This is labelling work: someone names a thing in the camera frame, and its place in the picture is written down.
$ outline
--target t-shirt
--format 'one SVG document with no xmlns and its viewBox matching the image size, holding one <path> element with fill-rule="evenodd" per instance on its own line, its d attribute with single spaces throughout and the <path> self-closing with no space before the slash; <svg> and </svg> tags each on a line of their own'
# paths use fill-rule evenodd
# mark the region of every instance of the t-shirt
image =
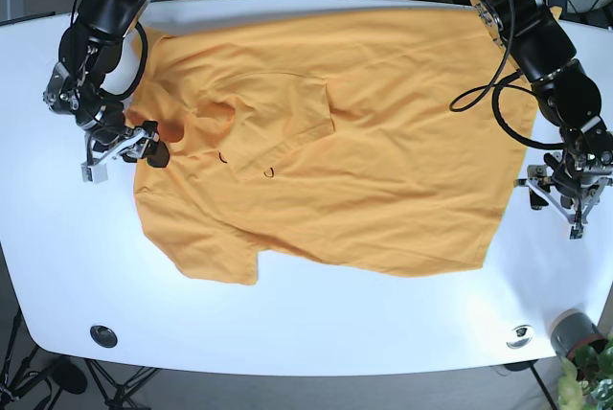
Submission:
<svg viewBox="0 0 613 410">
<path fill-rule="evenodd" d="M 183 274 L 252 285 L 266 249 L 402 277 L 482 266 L 525 148 L 490 98 L 448 109 L 502 56 L 474 12 L 148 36 L 127 115 L 159 122 L 170 163 L 139 162 L 134 192 L 145 234 Z M 530 133 L 531 96 L 506 90 L 501 107 Z"/>
</svg>

